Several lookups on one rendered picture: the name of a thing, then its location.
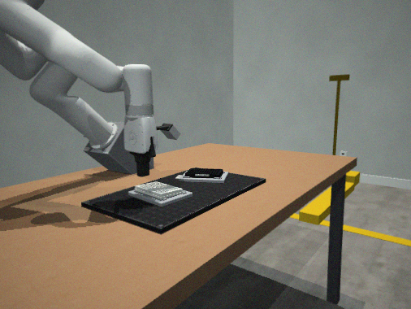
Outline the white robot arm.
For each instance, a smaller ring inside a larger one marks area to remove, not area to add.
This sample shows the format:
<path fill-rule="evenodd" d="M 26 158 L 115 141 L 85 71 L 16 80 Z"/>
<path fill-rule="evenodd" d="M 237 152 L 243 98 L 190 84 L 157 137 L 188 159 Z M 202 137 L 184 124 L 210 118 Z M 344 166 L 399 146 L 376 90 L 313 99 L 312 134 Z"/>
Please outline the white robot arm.
<path fill-rule="evenodd" d="M 126 115 L 153 115 L 151 69 L 144 64 L 116 66 L 39 13 L 44 1 L 0 0 L 0 64 L 27 81 L 48 61 L 30 85 L 31 97 L 100 150 L 115 139 L 116 124 L 67 92 L 79 77 L 104 93 L 124 91 Z"/>

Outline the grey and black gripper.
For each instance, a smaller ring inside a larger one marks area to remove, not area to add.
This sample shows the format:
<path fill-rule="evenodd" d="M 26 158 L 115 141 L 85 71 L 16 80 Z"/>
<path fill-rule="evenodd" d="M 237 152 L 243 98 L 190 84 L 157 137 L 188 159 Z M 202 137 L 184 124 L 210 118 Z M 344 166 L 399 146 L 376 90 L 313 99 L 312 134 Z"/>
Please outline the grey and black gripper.
<path fill-rule="evenodd" d="M 150 159 L 156 156 L 158 149 L 154 115 L 125 116 L 124 148 L 135 157 L 137 176 L 148 176 Z"/>

